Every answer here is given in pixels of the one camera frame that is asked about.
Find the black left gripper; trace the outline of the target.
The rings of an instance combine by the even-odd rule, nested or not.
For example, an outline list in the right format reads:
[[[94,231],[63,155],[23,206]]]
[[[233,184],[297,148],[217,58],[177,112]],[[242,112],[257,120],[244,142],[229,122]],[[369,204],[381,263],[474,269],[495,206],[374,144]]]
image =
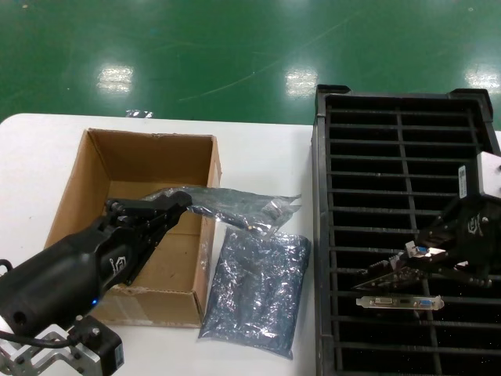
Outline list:
[[[68,328],[111,287],[132,284],[191,204],[182,191],[151,201],[109,199],[113,232],[86,229],[66,236],[1,277],[1,318],[24,337],[52,324]]]

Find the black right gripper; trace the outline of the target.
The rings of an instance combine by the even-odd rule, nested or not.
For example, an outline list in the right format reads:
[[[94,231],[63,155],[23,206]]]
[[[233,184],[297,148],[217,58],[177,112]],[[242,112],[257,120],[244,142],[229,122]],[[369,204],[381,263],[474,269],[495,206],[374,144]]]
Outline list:
[[[416,235],[415,245],[452,251],[452,257],[467,262],[467,273],[449,267],[439,255],[410,258],[406,265],[426,277],[439,275],[466,285],[490,288],[487,276],[500,268],[500,200],[487,197],[456,198],[434,221]]]

